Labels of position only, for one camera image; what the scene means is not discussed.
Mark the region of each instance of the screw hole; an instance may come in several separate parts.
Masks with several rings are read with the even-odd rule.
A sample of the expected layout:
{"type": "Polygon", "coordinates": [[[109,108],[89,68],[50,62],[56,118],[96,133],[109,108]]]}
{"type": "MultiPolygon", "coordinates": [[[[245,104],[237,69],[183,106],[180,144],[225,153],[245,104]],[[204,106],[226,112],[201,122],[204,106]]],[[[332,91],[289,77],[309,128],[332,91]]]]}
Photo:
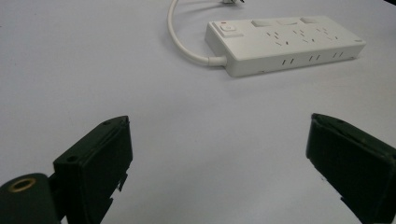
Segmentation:
{"type": "Polygon", "coordinates": [[[17,193],[29,189],[35,184],[34,178],[24,178],[18,180],[17,182],[13,183],[9,188],[8,191],[17,193]]]}
{"type": "Polygon", "coordinates": [[[67,161],[68,162],[73,162],[73,161],[76,161],[77,159],[78,159],[77,156],[71,156],[71,157],[67,158],[67,161]]]}

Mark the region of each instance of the white power cord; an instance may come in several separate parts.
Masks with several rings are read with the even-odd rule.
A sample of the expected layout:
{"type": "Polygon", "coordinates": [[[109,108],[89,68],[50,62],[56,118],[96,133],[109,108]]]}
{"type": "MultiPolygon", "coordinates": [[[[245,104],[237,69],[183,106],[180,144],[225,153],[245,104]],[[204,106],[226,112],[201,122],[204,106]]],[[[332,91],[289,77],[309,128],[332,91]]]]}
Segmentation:
{"type": "MultiPolygon", "coordinates": [[[[168,11],[168,30],[169,34],[172,36],[172,40],[174,41],[175,45],[177,48],[189,59],[192,61],[202,64],[202,65],[207,65],[207,66],[225,66],[227,64],[227,58],[225,55],[220,56],[220,57],[204,57],[198,54],[195,54],[188,49],[184,48],[184,46],[181,44],[181,42],[178,40],[175,30],[173,27],[173,15],[175,11],[175,7],[177,4],[178,0],[172,0],[171,6],[169,7],[168,11]]],[[[234,0],[223,0],[223,3],[235,3],[234,0]]]]}

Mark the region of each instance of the cable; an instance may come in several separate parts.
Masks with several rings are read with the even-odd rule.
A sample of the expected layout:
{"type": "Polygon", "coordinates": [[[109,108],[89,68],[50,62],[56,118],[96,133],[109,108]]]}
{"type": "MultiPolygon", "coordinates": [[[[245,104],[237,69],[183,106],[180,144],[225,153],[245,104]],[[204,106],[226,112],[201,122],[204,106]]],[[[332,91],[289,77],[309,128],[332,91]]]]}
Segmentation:
{"type": "Polygon", "coordinates": [[[207,66],[225,66],[227,64],[227,58],[225,57],[225,55],[220,57],[204,57],[184,48],[184,46],[178,40],[173,27],[173,15],[177,2],[178,0],[172,0],[171,6],[169,7],[169,11],[168,11],[168,30],[177,48],[184,54],[184,56],[186,56],[187,58],[191,59],[196,63],[207,66]]]}

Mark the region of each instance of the white power strip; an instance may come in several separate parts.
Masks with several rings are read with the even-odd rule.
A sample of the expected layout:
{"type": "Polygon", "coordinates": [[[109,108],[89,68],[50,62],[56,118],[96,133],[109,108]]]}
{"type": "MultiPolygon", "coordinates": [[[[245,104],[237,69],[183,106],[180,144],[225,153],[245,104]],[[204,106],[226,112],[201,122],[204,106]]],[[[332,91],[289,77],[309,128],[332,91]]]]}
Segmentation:
{"type": "Polygon", "coordinates": [[[322,16],[212,21],[205,40],[231,77],[354,59],[366,44],[322,16]]]}

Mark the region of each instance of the electrical socket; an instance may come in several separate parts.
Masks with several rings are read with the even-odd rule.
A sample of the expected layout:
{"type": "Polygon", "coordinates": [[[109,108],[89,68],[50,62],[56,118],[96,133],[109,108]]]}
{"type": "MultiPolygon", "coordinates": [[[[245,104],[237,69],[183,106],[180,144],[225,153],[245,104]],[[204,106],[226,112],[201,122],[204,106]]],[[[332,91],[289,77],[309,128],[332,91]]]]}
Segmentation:
{"type": "Polygon", "coordinates": [[[366,44],[324,16],[211,21],[205,40],[231,77],[354,59],[366,44]]]}

